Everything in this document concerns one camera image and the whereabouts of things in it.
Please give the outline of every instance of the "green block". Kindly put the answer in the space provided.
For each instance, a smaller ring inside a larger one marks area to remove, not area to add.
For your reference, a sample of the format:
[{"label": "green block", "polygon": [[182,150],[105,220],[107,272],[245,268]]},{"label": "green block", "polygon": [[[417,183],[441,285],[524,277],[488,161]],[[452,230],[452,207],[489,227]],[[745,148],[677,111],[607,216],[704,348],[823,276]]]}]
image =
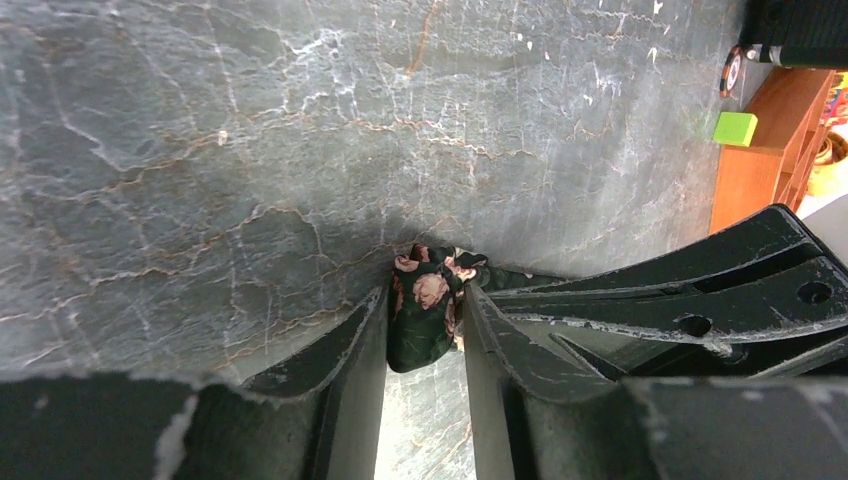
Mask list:
[{"label": "green block", "polygon": [[713,140],[722,145],[750,147],[757,122],[759,120],[753,113],[721,112]]}]

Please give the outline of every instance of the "black plastic part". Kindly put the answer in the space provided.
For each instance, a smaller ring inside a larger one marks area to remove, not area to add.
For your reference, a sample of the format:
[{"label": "black plastic part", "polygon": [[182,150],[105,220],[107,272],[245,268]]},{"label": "black plastic part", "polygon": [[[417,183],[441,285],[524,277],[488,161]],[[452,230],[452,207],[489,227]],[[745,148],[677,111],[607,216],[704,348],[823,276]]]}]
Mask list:
[{"label": "black plastic part", "polygon": [[760,62],[772,62],[780,47],[780,65],[793,68],[848,68],[848,0],[752,0],[740,37],[744,45],[762,45]]},{"label": "black plastic part", "polygon": [[848,471],[848,381],[765,379],[848,354],[848,272],[785,207],[594,278],[472,286],[463,312],[481,478]]},{"label": "black plastic part", "polygon": [[0,478],[371,480],[386,299],[242,387],[209,377],[0,377]]}]

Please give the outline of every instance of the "orange wooden cabinet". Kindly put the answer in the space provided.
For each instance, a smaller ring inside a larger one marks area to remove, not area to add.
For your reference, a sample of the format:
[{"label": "orange wooden cabinet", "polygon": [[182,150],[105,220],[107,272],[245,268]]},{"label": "orange wooden cabinet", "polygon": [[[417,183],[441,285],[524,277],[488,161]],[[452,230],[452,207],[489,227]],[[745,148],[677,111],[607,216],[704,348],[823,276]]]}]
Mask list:
[{"label": "orange wooden cabinet", "polygon": [[723,146],[710,233],[773,203],[797,211],[827,133],[821,125],[833,70],[775,68],[745,109],[759,119],[750,147]]}]

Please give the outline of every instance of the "floral fabric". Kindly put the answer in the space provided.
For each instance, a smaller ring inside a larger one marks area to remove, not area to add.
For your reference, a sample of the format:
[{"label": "floral fabric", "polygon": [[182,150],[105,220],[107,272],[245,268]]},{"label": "floral fabric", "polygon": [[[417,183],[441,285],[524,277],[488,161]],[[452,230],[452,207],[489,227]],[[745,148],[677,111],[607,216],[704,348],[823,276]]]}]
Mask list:
[{"label": "floral fabric", "polygon": [[561,281],[488,265],[485,255],[457,247],[414,245],[395,258],[389,296],[389,367],[406,373],[430,365],[461,342],[456,308],[464,287],[477,281],[484,291]]}]

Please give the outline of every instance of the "marble floor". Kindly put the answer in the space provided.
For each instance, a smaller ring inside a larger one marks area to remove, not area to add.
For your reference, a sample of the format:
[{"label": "marble floor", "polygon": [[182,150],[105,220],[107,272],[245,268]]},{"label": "marble floor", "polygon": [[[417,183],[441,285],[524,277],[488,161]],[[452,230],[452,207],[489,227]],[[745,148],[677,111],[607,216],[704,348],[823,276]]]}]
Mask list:
[{"label": "marble floor", "polygon": [[[243,379],[413,242],[581,276],[707,232],[742,0],[0,5],[0,367]],[[378,477],[472,478],[462,358]]]}]

